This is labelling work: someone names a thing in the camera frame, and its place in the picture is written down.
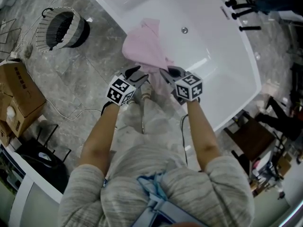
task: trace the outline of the pink cloth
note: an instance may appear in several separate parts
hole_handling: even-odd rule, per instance
[[[172,88],[168,86],[160,74],[159,68],[167,70],[167,66],[173,66],[160,45],[159,40],[160,21],[145,18],[141,27],[128,33],[122,48],[123,55],[141,65],[140,70],[149,74],[149,82],[158,95],[170,96]]]

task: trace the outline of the bathtub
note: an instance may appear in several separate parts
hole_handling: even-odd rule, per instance
[[[126,33],[145,17],[160,20],[166,56],[204,80],[200,104],[215,131],[261,90],[249,40],[226,0],[96,1]]]

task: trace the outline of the apron strap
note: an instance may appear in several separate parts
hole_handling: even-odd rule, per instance
[[[196,219],[183,209],[168,201],[168,198],[160,186],[160,180],[163,174],[154,176],[140,176],[137,178],[145,193],[149,196],[150,201],[144,212],[131,225],[132,227],[151,227],[158,215],[163,216],[171,224],[192,222],[202,227],[207,227],[200,220]]]

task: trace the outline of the cardboard box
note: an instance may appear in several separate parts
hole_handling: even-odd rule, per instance
[[[278,172],[281,176],[285,176],[286,173],[290,170],[292,165],[284,157],[280,157],[278,160]]]
[[[0,140],[4,146],[8,146],[11,139],[13,139],[15,135],[12,130],[8,126],[8,124],[4,121],[0,121]]]
[[[292,157],[291,157],[288,153],[285,154],[284,158],[285,158],[289,163],[292,161]]]
[[[17,137],[41,115],[45,102],[22,63],[0,66],[0,120],[6,121]],[[12,120],[7,119],[8,106],[16,112]]]

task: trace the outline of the black cable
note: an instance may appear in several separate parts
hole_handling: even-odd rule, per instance
[[[184,153],[185,153],[186,165],[188,166],[187,155],[186,155],[186,150],[185,150],[184,133],[183,133],[184,120],[186,119],[186,117],[188,117],[188,114],[186,114],[185,116],[183,116],[181,118],[181,120],[180,120],[180,129],[181,129],[181,132],[182,132],[182,145],[183,145],[183,149],[184,149]]]
[[[106,104],[104,104],[104,106],[102,108],[102,111],[101,111],[101,116],[102,116],[104,110],[106,109],[106,107],[109,106],[109,105],[111,105],[111,104],[113,104],[113,102],[111,102],[111,101],[108,101]]]

